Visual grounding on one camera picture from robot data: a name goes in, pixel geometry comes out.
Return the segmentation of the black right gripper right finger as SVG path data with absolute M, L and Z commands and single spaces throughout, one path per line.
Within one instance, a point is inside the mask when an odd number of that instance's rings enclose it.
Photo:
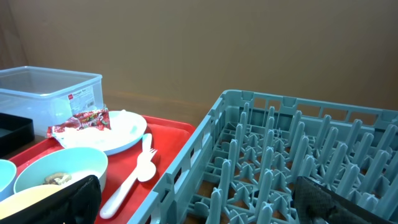
M 292 200 L 301 224 L 389 223 L 304 176 L 297 177 Z

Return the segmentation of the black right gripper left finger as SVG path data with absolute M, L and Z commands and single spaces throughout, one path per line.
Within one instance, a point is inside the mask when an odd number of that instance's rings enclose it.
M 89 175 L 39 202 L 1 219 L 1 224 L 94 223 L 101 205 L 100 182 Z

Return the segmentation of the food scraps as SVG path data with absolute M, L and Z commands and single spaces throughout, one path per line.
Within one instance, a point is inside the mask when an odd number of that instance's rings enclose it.
M 72 179 L 70 174 L 64 172 L 57 172 L 52 175 L 47 176 L 44 179 L 44 185 L 52 184 L 52 185 L 63 185 Z

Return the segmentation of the pale green bowl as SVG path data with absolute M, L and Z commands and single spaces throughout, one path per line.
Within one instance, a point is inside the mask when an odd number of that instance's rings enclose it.
M 72 177 L 65 185 L 88 175 L 95 175 L 99 180 L 100 189 L 104 190 L 107 168 L 108 157 L 103 151 L 90 147 L 62 149 L 28 165 L 17 177 L 14 192 L 41 185 L 46 177 L 56 173 L 66 173 Z

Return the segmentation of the yellow plastic cup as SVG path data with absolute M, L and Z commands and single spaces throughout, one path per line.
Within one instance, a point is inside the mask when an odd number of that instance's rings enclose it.
M 38 185 L 11 195 L 1 201 L 1 219 L 20 212 L 61 189 L 61 185 Z

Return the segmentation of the white plastic spoon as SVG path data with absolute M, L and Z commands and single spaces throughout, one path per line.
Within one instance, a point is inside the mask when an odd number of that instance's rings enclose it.
M 144 134 L 142 137 L 142 152 L 137 158 L 137 178 L 140 182 L 151 180 L 156 173 L 156 166 L 152 162 L 157 150 L 152 148 L 151 133 Z

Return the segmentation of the white plastic fork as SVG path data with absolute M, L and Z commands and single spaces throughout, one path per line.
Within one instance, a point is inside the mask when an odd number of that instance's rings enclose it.
M 103 207 L 99 211 L 99 215 L 102 219 L 110 219 L 116 214 L 117 210 L 123 203 L 124 199 L 126 198 L 130 189 L 134 185 L 135 181 L 138 180 L 137 175 L 138 171 L 136 164 L 136 167 L 130 173 L 127 179 L 119 186 L 119 188 L 112 194 L 112 196 L 110 196 L 108 201 L 103 205 Z

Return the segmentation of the small light blue bowl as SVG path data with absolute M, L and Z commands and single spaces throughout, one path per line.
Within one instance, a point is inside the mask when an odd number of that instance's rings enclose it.
M 0 201 L 14 194 L 14 183 L 17 178 L 16 165 L 5 159 L 0 161 Z

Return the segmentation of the red snack wrapper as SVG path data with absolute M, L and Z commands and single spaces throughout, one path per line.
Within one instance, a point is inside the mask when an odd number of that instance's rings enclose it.
M 75 131 L 80 131 L 86 128 L 96 128 L 100 131 L 104 131 L 105 128 L 111 129 L 109 110 L 107 108 L 103 108 L 100 110 L 74 114 L 62 124 L 49 126 L 47 128 L 46 136 L 48 138 L 52 138 L 55 136 L 55 133 L 64 133 L 67 128 L 72 128 L 72 130 Z

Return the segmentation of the light blue plate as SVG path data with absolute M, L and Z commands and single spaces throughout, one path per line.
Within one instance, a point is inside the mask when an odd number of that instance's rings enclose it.
M 133 147 L 144 135 L 147 122 L 143 116 L 129 111 L 110 111 L 111 129 L 86 128 L 56 133 L 55 139 L 64 147 L 92 147 L 110 156 Z

